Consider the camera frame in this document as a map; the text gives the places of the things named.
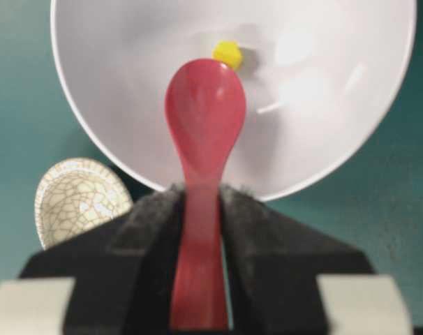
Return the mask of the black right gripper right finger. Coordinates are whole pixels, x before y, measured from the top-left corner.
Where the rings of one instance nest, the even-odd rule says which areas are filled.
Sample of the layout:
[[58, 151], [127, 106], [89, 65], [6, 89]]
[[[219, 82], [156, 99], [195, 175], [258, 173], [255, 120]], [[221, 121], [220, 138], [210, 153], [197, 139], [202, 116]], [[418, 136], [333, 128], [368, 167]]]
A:
[[230, 186], [220, 201], [235, 331], [328, 334], [316, 277], [372, 274], [365, 254]]

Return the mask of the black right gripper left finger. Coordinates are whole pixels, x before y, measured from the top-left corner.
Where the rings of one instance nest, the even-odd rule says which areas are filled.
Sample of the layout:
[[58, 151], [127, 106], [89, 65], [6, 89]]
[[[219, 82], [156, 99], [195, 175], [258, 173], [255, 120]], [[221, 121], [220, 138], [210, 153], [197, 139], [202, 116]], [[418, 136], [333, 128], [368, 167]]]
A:
[[64, 334], [169, 334], [184, 188], [34, 254], [20, 278], [73, 277]]

